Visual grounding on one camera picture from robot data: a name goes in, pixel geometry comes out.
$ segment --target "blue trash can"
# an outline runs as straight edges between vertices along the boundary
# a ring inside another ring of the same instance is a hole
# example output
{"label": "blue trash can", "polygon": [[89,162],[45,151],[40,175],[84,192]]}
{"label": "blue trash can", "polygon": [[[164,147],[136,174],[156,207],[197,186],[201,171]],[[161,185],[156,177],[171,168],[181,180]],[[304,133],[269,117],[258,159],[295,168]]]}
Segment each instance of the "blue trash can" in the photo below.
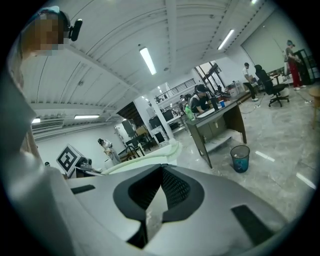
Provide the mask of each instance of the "blue trash can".
{"label": "blue trash can", "polygon": [[237,173],[244,173],[249,167],[250,148],[245,145],[235,146],[231,149],[231,157],[233,162],[233,169]]}

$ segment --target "tiled floor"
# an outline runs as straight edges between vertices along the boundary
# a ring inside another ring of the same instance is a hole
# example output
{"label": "tiled floor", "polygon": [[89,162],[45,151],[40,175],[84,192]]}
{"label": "tiled floor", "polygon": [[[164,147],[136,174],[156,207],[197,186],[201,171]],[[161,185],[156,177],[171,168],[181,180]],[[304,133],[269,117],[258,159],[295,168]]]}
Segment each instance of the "tiled floor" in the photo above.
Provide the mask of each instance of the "tiled floor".
{"label": "tiled floor", "polygon": [[[320,124],[317,123],[315,130],[311,127],[314,109],[312,104],[305,103],[303,99],[312,99],[308,95],[308,88],[296,92],[291,87],[290,103],[283,101],[283,107],[277,102],[268,107],[269,98],[265,95],[260,107],[255,110],[257,102],[250,100],[240,106],[244,113],[242,118],[247,146],[250,148],[247,172],[236,173],[230,156],[231,149],[242,144],[240,133],[239,137],[230,139],[209,154],[213,166],[211,169],[199,155],[192,137],[184,131],[176,136],[183,144],[177,163],[181,167],[226,177],[239,183],[275,207],[288,221],[292,221],[301,214],[314,191],[297,177],[297,173],[315,185],[318,183],[315,168],[319,153]],[[256,152],[268,155],[274,161]]]}

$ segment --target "white wall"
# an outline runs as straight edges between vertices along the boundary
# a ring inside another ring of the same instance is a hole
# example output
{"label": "white wall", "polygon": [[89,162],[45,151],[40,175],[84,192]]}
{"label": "white wall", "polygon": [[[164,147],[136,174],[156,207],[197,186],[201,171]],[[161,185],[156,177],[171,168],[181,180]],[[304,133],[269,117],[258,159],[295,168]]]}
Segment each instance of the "white wall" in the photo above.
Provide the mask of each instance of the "white wall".
{"label": "white wall", "polygon": [[312,54],[295,24],[276,9],[242,46],[256,65],[270,72],[284,66],[283,51],[287,48],[287,40],[295,44],[293,52],[305,49],[307,55]]}
{"label": "white wall", "polygon": [[246,62],[249,63],[249,74],[257,78],[253,62],[241,46],[227,51],[225,57],[215,59],[215,62],[221,69],[219,76],[225,86],[230,85],[233,81],[247,81],[242,73],[242,69],[245,67]]}
{"label": "white wall", "polygon": [[101,126],[98,128],[79,131],[45,141],[38,141],[36,145],[42,161],[49,162],[50,166],[56,167],[64,174],[56,159],[67,144],[75,147],[85,157],[92,159],[92,166],[95,169],[103,168],[107,159],[104,149],[98,144],[98,139],[107,139],[112,142],[117,153],[125,149],[115,125]]}

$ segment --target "white ceiling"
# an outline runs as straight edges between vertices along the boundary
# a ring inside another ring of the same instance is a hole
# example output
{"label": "white ceiling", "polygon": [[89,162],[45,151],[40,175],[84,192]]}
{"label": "white ceiling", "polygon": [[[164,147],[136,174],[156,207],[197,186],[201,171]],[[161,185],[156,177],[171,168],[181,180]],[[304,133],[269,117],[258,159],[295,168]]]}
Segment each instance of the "white ceiling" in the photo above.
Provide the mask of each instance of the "white ceiling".
{"label": "white ceiling", "polygon": [[[64,50],[24,62],[24,93],[40,117],[60,117],[71,124],[74,115],[83,114],[100,114],[98,122],[115,120],[116,112],[137,97],[224,54],[267,18],[270,3],[55,0],[47,4],[52,5],[68,13],[71,23],[82,19],[83,25],[78,40]],[[235,33],[218,51],[230,29]],[[152,57],[157,71],[153,76],[139,53],[142,47]]]}

